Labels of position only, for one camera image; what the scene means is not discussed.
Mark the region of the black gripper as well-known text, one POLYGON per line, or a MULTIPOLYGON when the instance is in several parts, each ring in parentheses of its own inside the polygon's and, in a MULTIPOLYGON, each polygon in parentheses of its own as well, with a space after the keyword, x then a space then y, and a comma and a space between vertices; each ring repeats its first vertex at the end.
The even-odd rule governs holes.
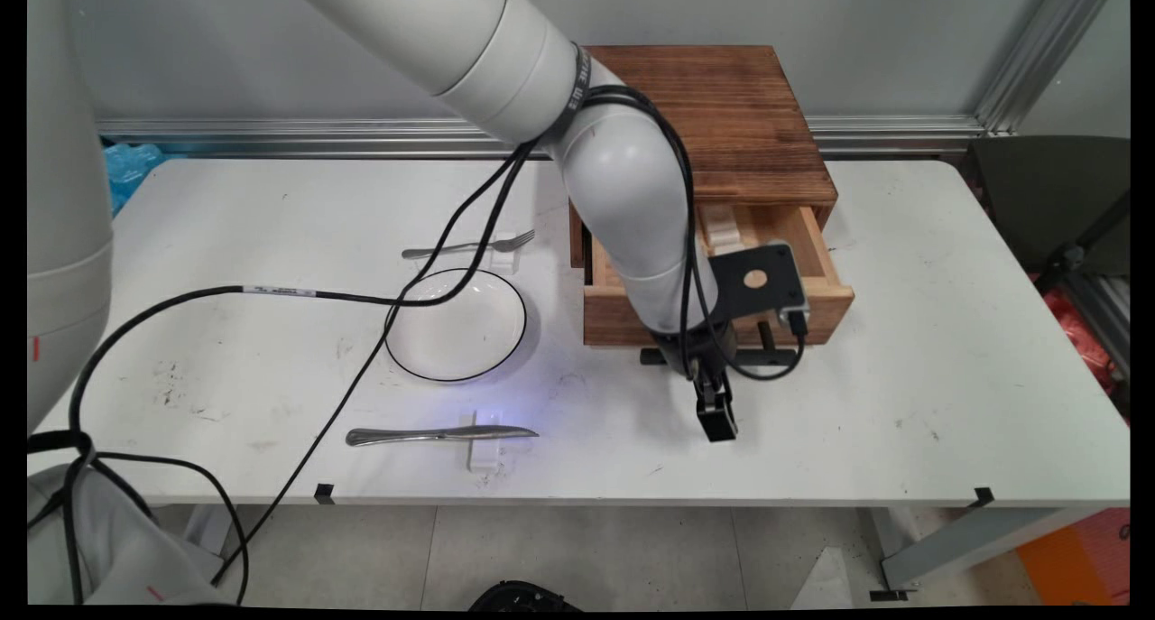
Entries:
POLYGON ((690 378, 688 367, 696 365, 693 378, 696 389, 698 423, 709 442, 737 439, 733 416, 733 394, 715 383, 725 380, 726 358, 737 356, 737 336, 730 320, 701 321, 685 335, 681 333, 649 331, 653 343, 669 366, 681 376, 690 378))

